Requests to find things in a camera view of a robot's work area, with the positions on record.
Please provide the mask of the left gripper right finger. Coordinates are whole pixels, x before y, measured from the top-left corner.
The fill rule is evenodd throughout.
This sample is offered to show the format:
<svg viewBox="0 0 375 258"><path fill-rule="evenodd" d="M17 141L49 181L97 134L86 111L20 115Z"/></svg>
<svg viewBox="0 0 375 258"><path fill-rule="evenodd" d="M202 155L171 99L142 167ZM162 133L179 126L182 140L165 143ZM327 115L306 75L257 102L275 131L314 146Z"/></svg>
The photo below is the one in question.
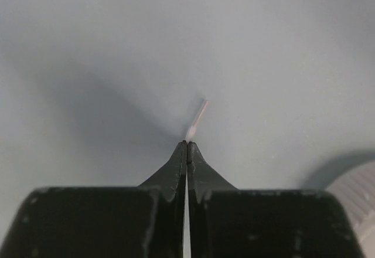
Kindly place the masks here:
<svg viewBox="0 0 375 258"><path fill-rule="evenodd" d="M363 257L330 193L238 189L187 145L192 257Z"/></svg>

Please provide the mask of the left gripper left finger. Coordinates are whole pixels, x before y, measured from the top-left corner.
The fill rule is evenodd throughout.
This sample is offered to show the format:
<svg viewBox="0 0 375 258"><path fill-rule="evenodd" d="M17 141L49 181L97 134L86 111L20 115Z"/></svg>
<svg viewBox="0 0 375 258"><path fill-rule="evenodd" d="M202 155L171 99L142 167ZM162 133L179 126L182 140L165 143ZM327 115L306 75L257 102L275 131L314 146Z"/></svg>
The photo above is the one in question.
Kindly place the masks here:
<svg viewBox="0 0 375 258"><path fill-rule="evenodd" d="M20 205L2 257L182 257L187 143L138 186L43 187Z"/></svg>

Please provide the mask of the black white sneaker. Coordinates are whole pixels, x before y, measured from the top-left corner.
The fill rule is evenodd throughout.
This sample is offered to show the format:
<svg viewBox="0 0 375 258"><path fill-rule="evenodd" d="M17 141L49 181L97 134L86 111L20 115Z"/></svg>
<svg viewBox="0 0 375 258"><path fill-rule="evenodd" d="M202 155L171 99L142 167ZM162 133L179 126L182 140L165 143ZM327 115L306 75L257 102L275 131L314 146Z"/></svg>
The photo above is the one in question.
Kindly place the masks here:
<svg viewBox="0 0 375 258"><path fill-rule="evenodd" d="M202 103L199 111L197 112L192 124L190 125L190 127L188 128L188 130L186 132L186 135L185 135L185 141L186 142L191 142L193 140L193 137L196 134L197 125L198 125L204 111L206 110L208 103L209 103L208 100L203 101L203 103Z"/></svg>

